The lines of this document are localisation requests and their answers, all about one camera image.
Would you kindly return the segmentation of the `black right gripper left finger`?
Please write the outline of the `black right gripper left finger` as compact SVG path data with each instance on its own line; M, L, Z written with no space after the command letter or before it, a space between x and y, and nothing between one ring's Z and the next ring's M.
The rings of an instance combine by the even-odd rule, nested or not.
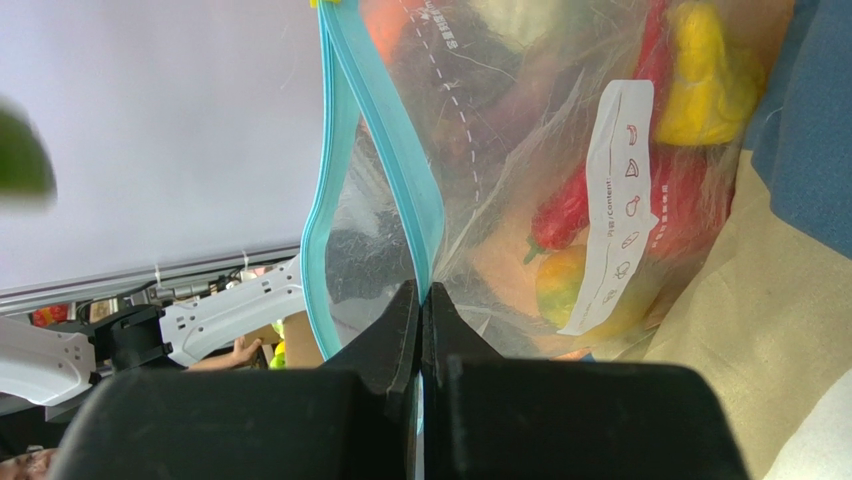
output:
M138 370L99 386L53 479L411 479L419 295L312 369Z

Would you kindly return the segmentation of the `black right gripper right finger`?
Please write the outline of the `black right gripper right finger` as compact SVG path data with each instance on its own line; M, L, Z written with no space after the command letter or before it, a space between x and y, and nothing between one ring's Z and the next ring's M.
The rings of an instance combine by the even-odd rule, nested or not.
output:
M510 359L433 284L421 314L429 479L744 479L719 400L676 365Z

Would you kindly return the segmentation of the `yellow orange mango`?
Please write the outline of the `yellow orange mango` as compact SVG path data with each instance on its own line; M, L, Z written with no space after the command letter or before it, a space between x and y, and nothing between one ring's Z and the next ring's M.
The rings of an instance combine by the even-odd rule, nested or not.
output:
M539 313L563 335L579 299L585 265L586 247L576 245L549 255L536 273ZM602 288L597 299L614 306L611 314L599 325L572 336L579 343L595 344L627 332L642 323L660 288L659 277L647 270L635 273L618 294L611 294L608 287Z

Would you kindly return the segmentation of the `red chili pepper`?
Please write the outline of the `red chili pepper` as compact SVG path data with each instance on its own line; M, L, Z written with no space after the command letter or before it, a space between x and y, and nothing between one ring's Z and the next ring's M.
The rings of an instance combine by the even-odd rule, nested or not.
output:
M649 3L641 49L634 80L648 80L654 88L653 110L650 130L655 131L664 106L664 95L671 83L672 69L669 21L666 12L670 3L654 0ZM581 164L575 172L537 209L531 221L528 236L529 251L523 262L530 263L546 251L558 251L568 247L577 235L589 226L588 191L586 165Z

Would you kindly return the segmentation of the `clear zip top bag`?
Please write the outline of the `clear zip top bag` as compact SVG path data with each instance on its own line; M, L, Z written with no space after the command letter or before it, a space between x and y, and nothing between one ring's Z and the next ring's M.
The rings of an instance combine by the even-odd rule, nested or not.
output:
M654 140L653 85L632 78L650 2L315 3L324 146L302 273L324 357L365 331L407 281L442 284L461 318L508 357L643 356L730 215L698 254L648 254L659 222L652 149L705 151L732 188L731 209L749 121L721 145ZM728 43L755 54L767 83L792 3L705 2L717 7ZM540 264L562 250L523 260L538 207L581 164L589 226L565 249L586 247L585 277L563 335L535 295ZM574 333L614 308L597 299L602 288L618 294L643 270L661 288L642 323L577 342Z

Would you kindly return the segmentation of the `red apple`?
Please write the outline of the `red apple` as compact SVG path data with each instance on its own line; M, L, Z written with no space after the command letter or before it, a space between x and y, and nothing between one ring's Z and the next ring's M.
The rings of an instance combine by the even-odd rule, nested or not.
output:
M651 152L652 229L646 252L678 260L709 248L728 214L732 188L703 150L655 147Z

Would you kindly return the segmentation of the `yellow pear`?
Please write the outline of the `yellow pear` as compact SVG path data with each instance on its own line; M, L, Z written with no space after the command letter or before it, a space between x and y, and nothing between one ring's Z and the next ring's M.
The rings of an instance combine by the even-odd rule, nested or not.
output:
M717 7L687 1L667 12L675 50L672 80L654 140L673 146L735 140L764 91L755 54L728 43Z

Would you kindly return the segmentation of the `green chili pepper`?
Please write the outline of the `green chili pepper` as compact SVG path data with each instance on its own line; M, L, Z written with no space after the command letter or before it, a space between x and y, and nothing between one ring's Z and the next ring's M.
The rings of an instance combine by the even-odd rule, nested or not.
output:
M1 196L46 201L56 193L52 163L42 140L20 112L1 106Z

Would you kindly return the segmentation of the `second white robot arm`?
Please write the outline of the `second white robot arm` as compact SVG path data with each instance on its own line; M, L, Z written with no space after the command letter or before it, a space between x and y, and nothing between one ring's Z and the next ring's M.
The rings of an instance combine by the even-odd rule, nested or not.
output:
M296 261L75 332L3 319L1 390L71 422L5 479L744 479L721 406L672 365L509 359L442 284L403 283L313 369L204 371L304 306Z

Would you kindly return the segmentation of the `person hand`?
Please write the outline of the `person hand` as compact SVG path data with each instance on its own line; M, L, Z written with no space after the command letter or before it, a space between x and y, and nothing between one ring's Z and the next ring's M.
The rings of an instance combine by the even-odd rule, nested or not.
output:
M237 368L251 364L262 344L263 341L260 338L255 338L251 342L245 336L235 339L230 354L232 367Z

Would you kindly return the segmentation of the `checkered blue beige pillow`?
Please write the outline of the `checkered blue beige pillow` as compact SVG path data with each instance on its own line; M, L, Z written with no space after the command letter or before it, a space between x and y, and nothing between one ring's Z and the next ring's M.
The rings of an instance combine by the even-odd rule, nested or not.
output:
M711 384L755 479L851 475L851 5L798 1L730 217L644 357Z

